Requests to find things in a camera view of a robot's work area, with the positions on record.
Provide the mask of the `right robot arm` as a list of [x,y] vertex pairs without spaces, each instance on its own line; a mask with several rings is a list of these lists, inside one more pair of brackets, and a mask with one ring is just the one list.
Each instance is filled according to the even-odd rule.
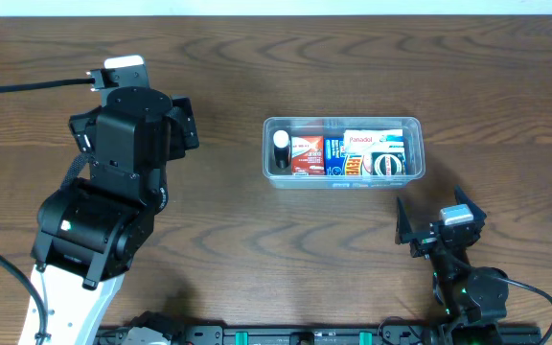
[[423,230],[414,230],[397,200],[395,243],[408,244],[413,258],[431,261],[434,295],[448,317],[436,326],[436,338],[452,341],[457,329],[492,327],[507,315],[509,290],[501,280],[503,271],[473,267],[467,249],[478,242],[485,225],[482,211],[460,187],[454,188],[456,204],[440,211],[438,220]]

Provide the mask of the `red medicine box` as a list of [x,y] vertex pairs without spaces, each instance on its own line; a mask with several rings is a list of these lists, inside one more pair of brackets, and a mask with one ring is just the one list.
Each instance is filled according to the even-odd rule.
[[294,136],[291,140],[291,172],[293,175],[324,175],[324,138]]

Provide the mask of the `white Panadol packet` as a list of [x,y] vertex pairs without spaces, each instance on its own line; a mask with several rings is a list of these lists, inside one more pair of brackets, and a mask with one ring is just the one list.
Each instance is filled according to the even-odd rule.
[[350,154],[404,152],[403,131],[401,129],[347,129],[344,132],[344,147]]

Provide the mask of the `blue Kool Fever box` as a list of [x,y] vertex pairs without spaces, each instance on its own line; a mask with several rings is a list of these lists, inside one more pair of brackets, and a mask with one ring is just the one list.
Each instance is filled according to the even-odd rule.
[[347,153],[343,138],[326,139],[324,154],[326,175],[378,176],[371,173],[372,153]]

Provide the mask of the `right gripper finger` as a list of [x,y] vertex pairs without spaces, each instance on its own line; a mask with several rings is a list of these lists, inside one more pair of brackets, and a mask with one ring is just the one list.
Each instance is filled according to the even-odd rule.
[[458,204],[465,204],[470,209],[474,221],[485,221],[487,217],[486,213],[464,193],[459,185],[454,187],[454,196]]
[[410,243],[413,238],[414,238],[414,233],[410,225],[408,216],[406,215],[406,212],[404,210],[403,202],[398,197],[395,244]]

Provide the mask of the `dark green round-logo box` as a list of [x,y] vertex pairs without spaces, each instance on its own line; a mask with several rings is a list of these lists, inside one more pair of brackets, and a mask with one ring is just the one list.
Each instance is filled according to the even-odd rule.
[[372,175],[406,175],[405,156],[402,152],[373,152],[370,168]]

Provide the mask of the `small black white-capped bottle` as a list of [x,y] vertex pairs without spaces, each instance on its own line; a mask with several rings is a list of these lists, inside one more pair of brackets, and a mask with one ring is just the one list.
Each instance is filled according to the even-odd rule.
[[276,167],[285,169],[290,164],[290,137],[289,134],[282,129],[273,133],[273,155]]

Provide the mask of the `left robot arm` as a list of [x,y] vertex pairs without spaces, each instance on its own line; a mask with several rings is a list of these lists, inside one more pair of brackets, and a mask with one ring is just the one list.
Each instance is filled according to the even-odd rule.
[[167,164],[198,146],[191,101],[148,87],[106,91],[68,123],[79,147],[40,206],[22,344],[90,344],[169,201]]

